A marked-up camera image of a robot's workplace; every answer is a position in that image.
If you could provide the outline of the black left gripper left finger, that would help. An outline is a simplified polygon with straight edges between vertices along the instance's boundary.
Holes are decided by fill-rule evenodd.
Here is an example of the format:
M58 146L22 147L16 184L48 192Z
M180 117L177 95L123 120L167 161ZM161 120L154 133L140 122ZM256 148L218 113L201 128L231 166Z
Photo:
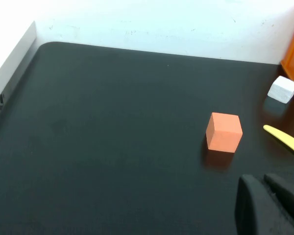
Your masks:
M294 235L294 220L263 179L239 178L235 222L240 235Z

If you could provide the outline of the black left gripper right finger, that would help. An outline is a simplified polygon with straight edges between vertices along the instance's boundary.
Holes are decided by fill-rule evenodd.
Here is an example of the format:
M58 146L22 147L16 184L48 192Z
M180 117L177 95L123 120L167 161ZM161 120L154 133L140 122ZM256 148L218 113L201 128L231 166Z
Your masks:
M265 174L264 180L294 220L294 184L273 173Z

